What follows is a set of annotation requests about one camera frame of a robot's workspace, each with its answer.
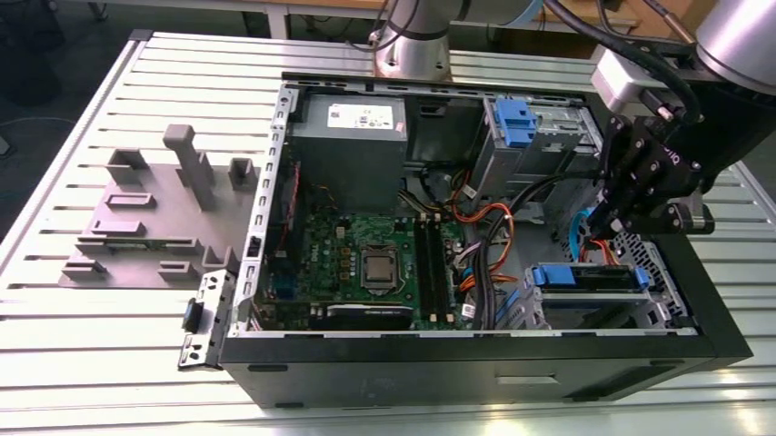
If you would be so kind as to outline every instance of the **motherboard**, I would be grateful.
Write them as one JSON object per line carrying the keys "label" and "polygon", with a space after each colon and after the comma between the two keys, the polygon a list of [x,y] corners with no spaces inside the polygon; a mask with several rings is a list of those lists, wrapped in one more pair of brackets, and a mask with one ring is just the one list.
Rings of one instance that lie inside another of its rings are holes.
{"label": "motherboard", "polygon": [[[270,289],[255,307],[263,330],[469,326],[447,268],[462,250],[457,223],[314,213],[302,232],[298,265],[272,260]],[[355,320],[364,325],[352,325]]]}

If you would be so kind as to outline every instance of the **metal bracket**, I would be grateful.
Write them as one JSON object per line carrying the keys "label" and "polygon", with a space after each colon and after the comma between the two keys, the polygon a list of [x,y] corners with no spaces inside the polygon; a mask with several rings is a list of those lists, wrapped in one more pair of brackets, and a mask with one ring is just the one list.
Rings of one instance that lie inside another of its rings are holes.
{"label": "metal bracket", "polygon": [[236,279],[226,270],[203,275],[196,296],[183,315],[185,339],[177,370],[220,371],[218,356],[230,326],[231,298]]}

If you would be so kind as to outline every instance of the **sticker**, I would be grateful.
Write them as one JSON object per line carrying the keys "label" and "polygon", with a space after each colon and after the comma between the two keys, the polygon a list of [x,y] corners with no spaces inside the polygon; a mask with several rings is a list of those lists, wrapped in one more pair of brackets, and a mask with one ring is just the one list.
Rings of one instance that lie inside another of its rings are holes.
{"label": "sticker", "polygon": [[328,106],[327,125],[343,129],[391,130],[392,109],[390,106],[332,104]]}
{"label": "sticker", "polygon": [[471,319],[474,318],[475,307],[471,304],[463,304],[461,306],[461,318]]}
{"label": "sticker", "polygon": [[461,188],[461,191],[466,194],[466,197],[469,197],[469,198],[474,198],[474,195],[477,195],[477,191],[474,191],[471,186],[469,186],[467,184],[463,185],[463,188]]}

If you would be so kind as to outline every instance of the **floor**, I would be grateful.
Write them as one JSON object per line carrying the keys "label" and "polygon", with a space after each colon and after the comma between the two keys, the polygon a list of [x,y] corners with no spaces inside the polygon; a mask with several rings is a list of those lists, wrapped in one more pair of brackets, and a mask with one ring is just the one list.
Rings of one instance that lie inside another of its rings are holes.
{"label": "floor", "polygon": [[[47,54],[61,82],[60,95],[47,104],[21,107],[0,99],[0,135],[16,152],[0,158],[0,238],[45,172],[61,143],[111,68],[133,29],[165,32],[268,37],[260,14],[193,9],[108,6],[109,18],[96,22],[84,3],[59,3],[56,18],[65,36],[61,47]],[[323,17],[291,18],[291,37],[319,41],[364,42],[372,23],[367,20]],[[491,32],[481,27],[455,27],[451,48],[489,51]],[[776,134],[766,141],[776,143]],[[766,145],[750,154],[746,163],[770,196],[776,196],[776,147]]]}

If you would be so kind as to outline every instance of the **aluminum table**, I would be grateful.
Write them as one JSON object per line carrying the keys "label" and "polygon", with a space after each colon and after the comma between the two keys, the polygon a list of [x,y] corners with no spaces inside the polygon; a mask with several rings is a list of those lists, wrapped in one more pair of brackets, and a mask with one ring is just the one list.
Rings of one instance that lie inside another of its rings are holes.
{"label": "aluminum table", "polygon": [[[451,65],[458,83],[592,91],[587,61],[454,52]],[[614,403],[262,411],[227,373],[176,370],[192,290],[59,288],[112,150],[173,163],[161,133],[191,124],[211,163],[262,165],[282,71],[367,75],[371,63],[328,43],[161,33],[127,43],[0,245],[0,431],[776,433],[776,209],[741,164],[705,197],[717,232],[692,243],[754,357]]]}

